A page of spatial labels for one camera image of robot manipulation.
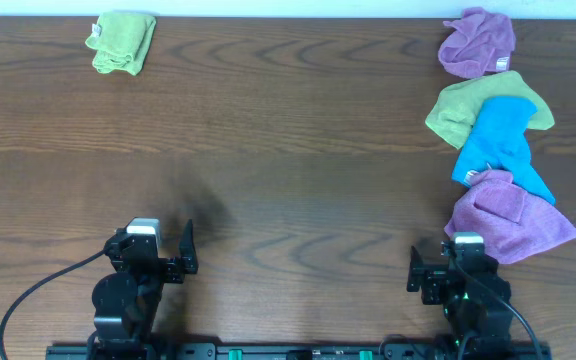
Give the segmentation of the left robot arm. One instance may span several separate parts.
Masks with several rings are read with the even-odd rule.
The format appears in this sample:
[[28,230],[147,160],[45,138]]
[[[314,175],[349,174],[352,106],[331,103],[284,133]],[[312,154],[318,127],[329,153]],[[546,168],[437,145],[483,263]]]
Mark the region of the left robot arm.
[[115,230],[104,254],[114,272],[102,278],[92,292],[95,334],[88,341],[89,359],[162,359],[167,346],[155,339],[152,327],[166,284],[182,284],[198,272],[193,222],[188,221],[178,241],[178,254],[158,255],[160,221],[134,218]]

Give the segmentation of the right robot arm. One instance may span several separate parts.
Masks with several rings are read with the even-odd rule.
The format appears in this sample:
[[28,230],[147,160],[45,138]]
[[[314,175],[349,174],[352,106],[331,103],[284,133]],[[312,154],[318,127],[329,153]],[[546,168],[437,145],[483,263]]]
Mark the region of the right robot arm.
[[442,244],[446,264],[424,262],[411,249],[407,290],[420,292],[425,305],[440,305],[450,335],[435,338],[428,359],[515,359],[510,336],[513,313],[507,308],[510,284],[482,243]]

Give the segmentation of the purple microfiber cloth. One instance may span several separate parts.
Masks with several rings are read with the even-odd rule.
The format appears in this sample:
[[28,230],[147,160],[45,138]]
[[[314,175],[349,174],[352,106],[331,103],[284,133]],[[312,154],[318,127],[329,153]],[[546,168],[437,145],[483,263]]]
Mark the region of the purple microfiber cloth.
[[514,184],[510,172],[472,171],[468,183],[444,231],[480,235],[486,254],[499,263],[514,264],[576,239],[575,226],[554,205]]

